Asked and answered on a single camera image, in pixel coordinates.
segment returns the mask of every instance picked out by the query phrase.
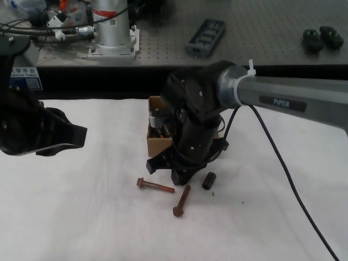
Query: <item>black rubber cylinder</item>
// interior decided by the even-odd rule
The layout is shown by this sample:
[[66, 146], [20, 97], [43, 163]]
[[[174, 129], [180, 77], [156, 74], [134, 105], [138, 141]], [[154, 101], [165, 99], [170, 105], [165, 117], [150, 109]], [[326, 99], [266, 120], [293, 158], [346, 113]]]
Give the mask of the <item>black rubber cylinder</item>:
[[205, 190], [211, 189], [215, 179], [216, 179], [216, 174], [213, 172], [209, 172], [205, 180], [203, 181], [202, 188], [204, 188]]

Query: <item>black cable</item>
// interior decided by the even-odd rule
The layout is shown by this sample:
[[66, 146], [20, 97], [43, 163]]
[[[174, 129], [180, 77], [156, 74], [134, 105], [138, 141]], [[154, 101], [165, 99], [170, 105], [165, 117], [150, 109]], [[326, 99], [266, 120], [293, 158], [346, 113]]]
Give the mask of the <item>black cable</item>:
[[10, 22], [8, 22], [8, 23], [0, 23], [0, 25], [1, 25], [1, 26], [0, 26], [0, 29], [3, 28], [3, 27], [5, 27], [5, 26], [8, 27], [9, 24], [11, 24], [11, 23], [20, 22], [20, 21], [23, 21], [23, 20], [25, 20], [25, 19], [22, 18], [22, 19], [17, 19], [17, 20], [10, 21]]
[[48, 37], [48, 32], [49, 32], [49, 30], [47, 29], [47, 31], [46, 31], [46, 36], [45, 36], [43, 42], [41, 43], [41, 46], [40, 46], [40, 48], [39, 48], [39, 51], [41, 51], [41, 49], [44, 47], [44, 45], [45, 45], [45, 43], [46, 43], [46, 40], [47, 40], [47, 37]]
[[[2, 29], [0, 28], [0, 32], [5, 33], [11, 33], [11, 34], [19, 34], [19, 35], [28, 35], [28, 36], [46, 36], [46, 33], [44, 32], [28, 32], [28, 31], [21, 31], [21, 30], [13, 30], [13, 29]], [[49, 33], [48, 36], [54, 36], [54, 33]]]
[[227, 124], [227, 127], [226, 127], [226, 131], [223, 135], [223, 139], [222, 139], [222, 142], [221, 142], [221, 147], [220, 147], [220, 150], [218, 151], [218, 153], [215, 155], [215, 156], [212, 156], [206, 163], [211, 163], [213, 162], [215, 159], [217, 159], [220, 154], [222, 153], [223, 151], [223, 145], [227, 139], [227, 136], [228, 136], [228, 132], [229, 132], [229, 129], [231, 128], [231, 124], [233, 122], [233, 119], [235, 117], [235, 115], [237, 114], [238, 110], [239, 110], [240, 106], [238, 105], [232, 112], [232, 115], [231, 117], [229, 118], [229, 121], [228, 121], [228, 124]]
[[74, 42], [81, 42], [81, 41], [87, 41], [87, 40], [91, 40], [91, 37], [84, 37], [84, 38], [77, 38], [77, 39], [69, 39], [68, 37], [66, 38], [67, 40], [65, 41], [37, 41], [37, 40], [33, 40], [35, 43], [37, 44], [44, 44], [44, 45], [63, 45], [63, 44], [72, 44]]
[[[95, 25], [95, 24], [98, 24], [98, 23], [102, 23], [102, 22], [105, 22], [105, 21], [109, 21], [113, 18], [116, 18], [118, 17], [119, 15], [122, 15], [123, 13], [125, 13], [126, 11], [128, 11], [129, 7], [126, 7], [124, 8], [123, 10], [121, 10], [120, 12], [118, 12], [117, 14], [111, 16], [111, 17], [107, 17], [107, 18], [104, 18], [104, 19], [101, 19], [101, 20], [98, 20], [98, 21], [94, 21], [93, 23], [89, 24], [89, 23], [86, 23], [86, 24], [80, 24], [78, 26], [63, 26], [63, 27], [50, 27], [51, 30], [58, 30], [58, 29], [72, 29], [72, 28], [76, 28], [76, 27], [82, 27], [82, 26], [90, 26], [90, 25]], [[18, 30], [33, 30], [32, 27], [12, 27], [14, 29], [18, 29]], [[37, 28], [35, 30], [46, 30], [45, 28]]]
[[222, 123], [223, 123], [223, 128], [222, 128], [221, 130], [218, 130], [218, 131], [217, 131], [218, 133], [219, 133], [219, 132], [222, 132], [222, 131], [225, 129], [225, 127], [226, 127], [225, 120], [223, 119], [222, 116], [220, 116], [220, 119], [221, 119], [221, 121], [222, 121]]
[[21, 24], [21, 23], [24, 23], [24, 22], [28, 22], [29, 19], [18, 19], [18, 20], [16, 20], [16, 21], [17, 21], [17, 22], [16, 22], [15, 24], [13, 24], [13, 25], [9, 25], [9, 23], [13, 23], [13, 22], [15, 22], [15, 21], [11, 21], [11, 22], [8, 22], [7, 25], [6, 25], [6, 24], [3, 25], [2, 27], [7, 26], [8, 28], [7, 28], [6, 30], [3, 31], [2, 35], [4, 35], [5, 33], [8, 33], [8, 31], [11, 30], [12, 28], [14, 28], [16, 25]]
[[276, 155], [277, 155], [277, 157], [278, 157], [280, 163], [282, 164], [282, 167], [283, 167], [283, 169], [284, 169], [284, 171], [285, 171], [285, 174], [286, 174], [287, 177], [288, 177], [288, 180], [289, 180], [291, 189], [293, 190], [293, 193], [295, 194], [295, 197], [296, 197], [297, 201], [299, 202], [299, 204], [300, 204], [300, 206], [301, 206], [301, 208], [302, 208], [304, 214], [305, 214], [306, 217], [308, 218], [310, 224], [312, 225], [312, 227], [314, 228], [314, 230], [315, 230], [316, 233], [318, 234], [318, 236], [319, 236], [319, 238], [321, 239], [321, 241], [324, 243], [325, 247], [327, 248], [327, 250], [329, 251], [329, 253], [330, 253], [331, 256], [333, 257], [333, 259], [334, 259], [335, 261], [339, 261], [338, 257], [337, 257], [336, 254], [333, 252], [333, 250], [331, 249], [330, 245], [328, 244], [328, 242], [326, 241], [326, 239], [324, 238], [324, 236], [321, 234], [320, 230], [318, 229], [318, 227], [317, 227], [316, 224], [314, 223], [312, 217], [310, 216], [310, 214], [309, 214], [307, 208], [306, 208], [305, 205], [303, 204], [303, 202], [302, 202], [302, 200], [301, 200], [301, 198], [300, 198], [300, 196], [299, 196], [299, 193], [297, 192], [297, 189], [296, 189], [296, 187], [295, 187], [295, 184], [294, 184], [294, 182], [293, 182], [293, 179], [292, 179], [292, 177], [291, 177], [291, 175], [290, 175], [290, 172], [289, 172], [289, 170], [288, 170], [288, 168], [287, 168], [287, 166], [286, 166], [286, 164], [285, 164], [285, 162], [284, 162], [284, 160], [283, 160], [281, 154], [279, 153], [279, 150], [278, 150], [276, 144], [274, 143], [274, 141], [273, 141], [273, 139], [272, 139], [272, 137], [271, 137], [271, 134], [269, 133], [269, 131], [268, 131], [268, 129], [267, 129], [267, 127], [266, 127], [264, 121], [262, 120], [262, 118], [261, 118], [261, 116], [260, 116], [260, 113], [256, 110], [256, 108], [255, 108], [254, 106], [249, 105], [249, 107], [254, 111], [254, 113], [255, 113], [257, 119], [259, 120], [259, 122], [260, 122], [260, 124], [261, 124], [261, 126], [262, 126], [262, 128], [263, 128], [263, 130], [264, 130], [264, 132], [265, 132], [266, 135], [267, 135], [268, 140], [270, 141], [270, 143], [271, 143], [271, 145], [272, 145], [272, 148], [273, 148], [274, 152], [276, 153]]

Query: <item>white cable tie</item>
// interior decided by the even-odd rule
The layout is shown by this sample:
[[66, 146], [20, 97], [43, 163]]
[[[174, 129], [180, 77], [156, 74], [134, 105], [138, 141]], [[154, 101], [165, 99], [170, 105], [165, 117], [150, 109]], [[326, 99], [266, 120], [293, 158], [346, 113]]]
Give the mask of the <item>white cable tie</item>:
[[247, 74], [234, 80], [234, 83], [233, 83], [234, 99], [240, 106], [245, 106], [245, 104], [243, 104], [238, 97], [238, 85], [239, 85], [240, 81], [247, 78], [247, 77], [253, 77], [256, 75], [256, 70], [254, 69], [254, 64], [253, 64], [252, 59], [249, 60], [249, 67], [250, 67], [250, 69], [248, 70]]

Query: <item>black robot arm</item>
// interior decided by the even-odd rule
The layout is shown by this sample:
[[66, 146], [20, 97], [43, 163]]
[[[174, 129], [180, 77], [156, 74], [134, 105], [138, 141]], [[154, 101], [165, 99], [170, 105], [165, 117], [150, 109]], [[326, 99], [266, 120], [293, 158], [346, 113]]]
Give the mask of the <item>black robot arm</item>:
[[45, 108], [29, 89], [10, 86], [15, 58], [30, 58], [35, 51], [29, 37], [0, 36], [0, 150], [8, 155], [53, 156], [85, 143], [86, 128], [73, 125], [58, 109]]
[[161, 98], [171, 111], [172, 145], [147, 161], [150, 174], [171, 169], [175, 185], [185, 185], [221, 148], [214, 139], [220, 113], [238, 105], [263, 108], [343, 128], [348, 132], [348, 82], [250, 76], [228, 61], [169, 75]]

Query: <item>cardboard box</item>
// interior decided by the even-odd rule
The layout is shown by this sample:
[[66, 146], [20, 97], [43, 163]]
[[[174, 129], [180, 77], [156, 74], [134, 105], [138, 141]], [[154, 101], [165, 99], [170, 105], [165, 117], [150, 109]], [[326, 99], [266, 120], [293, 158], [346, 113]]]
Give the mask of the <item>cardboard box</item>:
[[[148, 112], [155, 111], [156, 109], [166, 109], [167, 106], [162, 102], [160, 96], [151, 96], [148, 99]], [[150, 123], [147, 127], [147, 151], [149, 157], [154, 157], [160, 154], [163, 150], [168, 148], [172, 144], [171, 138], [157, 138], [154, 134]]]

